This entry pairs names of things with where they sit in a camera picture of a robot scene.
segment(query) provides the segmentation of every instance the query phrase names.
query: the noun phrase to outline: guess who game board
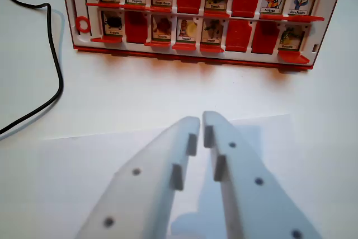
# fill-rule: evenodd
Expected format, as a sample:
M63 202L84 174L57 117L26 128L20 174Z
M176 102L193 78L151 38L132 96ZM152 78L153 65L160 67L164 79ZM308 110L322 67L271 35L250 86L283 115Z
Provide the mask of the guess who game board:
M312 69L337 0L65 0L75 49Z

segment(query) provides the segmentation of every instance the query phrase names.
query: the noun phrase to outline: blue cartoon character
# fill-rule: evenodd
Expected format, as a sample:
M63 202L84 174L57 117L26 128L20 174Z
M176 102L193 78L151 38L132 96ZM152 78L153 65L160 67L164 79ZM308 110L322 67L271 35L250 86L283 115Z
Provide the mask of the blue cartoon character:
M299 10L300 7L306 6L308 4L308 0L295 0L295 10Z

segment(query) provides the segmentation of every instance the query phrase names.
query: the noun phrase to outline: black cable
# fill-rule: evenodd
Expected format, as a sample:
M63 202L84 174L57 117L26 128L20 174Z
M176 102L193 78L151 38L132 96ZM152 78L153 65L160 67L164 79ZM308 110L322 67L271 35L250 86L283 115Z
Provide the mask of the black cable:
M48 3L43 3L43 4L39 4L39 5L31 5L31 4L27 4L27 3L23 3L20 2L18 0L11 0L12 2L14 2L15 4L18 4L22 7L25 8L32 8L34 10L38 9L38 8L44 8L47 7L47 34L48 34L48 38L49 38L49 43L50 43L50 49L51 49L51 53L52 53L52 57L54 59L54 63L55 63L55 67L56 67L56 71L57 71L57 76L58 76L58 81L59 81L59 86L58 86L58 90L55 93L55 95L46 103L44 103L43 105L39 106L37 109L33 110L32 112L26 114L25 116L15 120L13 123L9 124L8 126L6 126L5 128L0 130L0 135L9 131L11 128L15 127L17 124L31 118L32 116L36 115L37 113L39 113L40 111L44 110L46 107L48 107L49 105L51 105L54 101L56 101L62 94L63 92L63 77L62 77L62 72L61 72L61 68L60 68L60 64L58 62L58 58L56 55L56 51L55 51L55 46L54 46L54 41L52 39L52 29L51 29L51 5Z

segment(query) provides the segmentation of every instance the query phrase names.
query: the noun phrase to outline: gripper jaw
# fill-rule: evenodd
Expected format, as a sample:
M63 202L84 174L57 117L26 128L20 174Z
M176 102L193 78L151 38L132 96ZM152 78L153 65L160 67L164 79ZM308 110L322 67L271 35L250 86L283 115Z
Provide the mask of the gripper jaw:
M240 132L204 112L204 146L220 181L229 239L321 238Z
M186 117L163 131L114 175L77 239L165 238L175 190L196 154L200 120Z

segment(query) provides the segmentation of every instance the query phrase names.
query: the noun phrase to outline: red ring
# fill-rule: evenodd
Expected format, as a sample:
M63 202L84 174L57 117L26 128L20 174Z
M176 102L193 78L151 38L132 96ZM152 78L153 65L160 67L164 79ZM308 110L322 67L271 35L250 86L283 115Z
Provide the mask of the red ring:
M81 28L81 21L82 21L82 20L87 23L87 28L86 28L86 29ZM86 17L84 17L84 16L79 16L79 17L77 17L75 23L76 23L76 28L77 28L78 31L80 31L80 32L82 32L82 33L88 33L88 32L90 32L90 30L91 30L91 24L90 24L89 19L87 19Z

